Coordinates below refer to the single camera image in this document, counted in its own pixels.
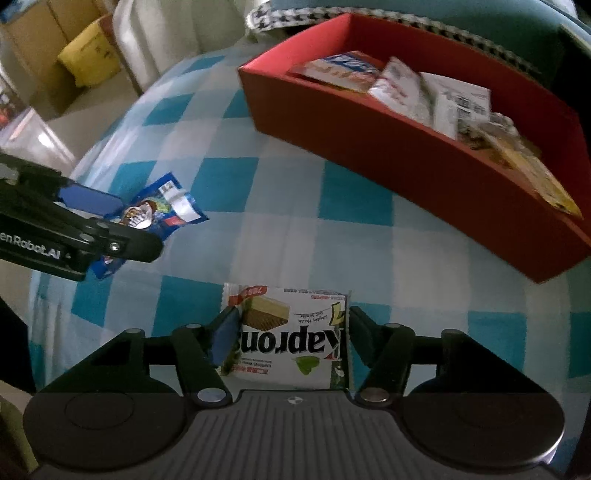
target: cardboard box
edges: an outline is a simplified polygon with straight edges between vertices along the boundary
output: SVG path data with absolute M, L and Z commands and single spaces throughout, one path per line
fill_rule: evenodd
M 299 63 L 351 50 L 415 72 L 491 90 L 493 111 L 515 122 L 583 212 L 553 209 L 515 172 L 390 111 L 368 95 L 288 74 Z M 240 68 L 256 128 L 343 165 L 429 210 L 534 281 L 591 251 L 591 163 L 576 113 L 519 71 L 465 44 L 406 25 L 341 15 Z

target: screw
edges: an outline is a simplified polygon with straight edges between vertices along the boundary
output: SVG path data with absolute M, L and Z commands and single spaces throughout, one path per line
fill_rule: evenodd
M 363 390 L 360 394 L 366 402 L 383 403 L 388 401 L 390 395 L 383 388 L 369 387 Z
M 218 403 L 226 398 L 226 392 L 221 388 L 204 388 L 197 393 L 197 398 L 205 403 Z

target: checkered tablecloth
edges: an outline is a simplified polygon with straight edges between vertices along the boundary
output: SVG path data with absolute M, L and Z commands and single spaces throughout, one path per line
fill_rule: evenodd
M 124 199 L 171 171 L 210 221 L 107 280 L 36 275 L 28 321 L 38 383 L 128 327 L 157 336 L 207 323 L 224 282 L 352 290 L 376 321 L 419 335 L 463 330 L 553 393 L 567 415 L 555 460 L 564 466 L 591 391 L 591 264 L 536 285 L 404 198 L 260 134 L 236 75 L 260 51 L 243 44 L 182 61 L 82 160 L 76 178 Z M 413 385 L 434 371 L 415 372 Z

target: ribbed gray plate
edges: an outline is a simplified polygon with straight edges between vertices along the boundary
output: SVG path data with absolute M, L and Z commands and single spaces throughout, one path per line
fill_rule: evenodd
M 343 392 L 246 391 L 228 408 L 199 413 L 169 451 L 119 472 L 37 470 L 34 480 L 551 480 L 546 468 L 466 473 L 417 450 L 390 414 Z

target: teal fabric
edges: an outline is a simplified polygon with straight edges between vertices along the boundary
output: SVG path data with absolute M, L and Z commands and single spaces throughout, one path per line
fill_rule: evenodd
M 581 22 L 541 0 L 271 0 L 274 9 L 364 7 L 438 20 L 492 40 L 535 65 L 549 85 L 563 56 L 561 23 L 591 43 Z

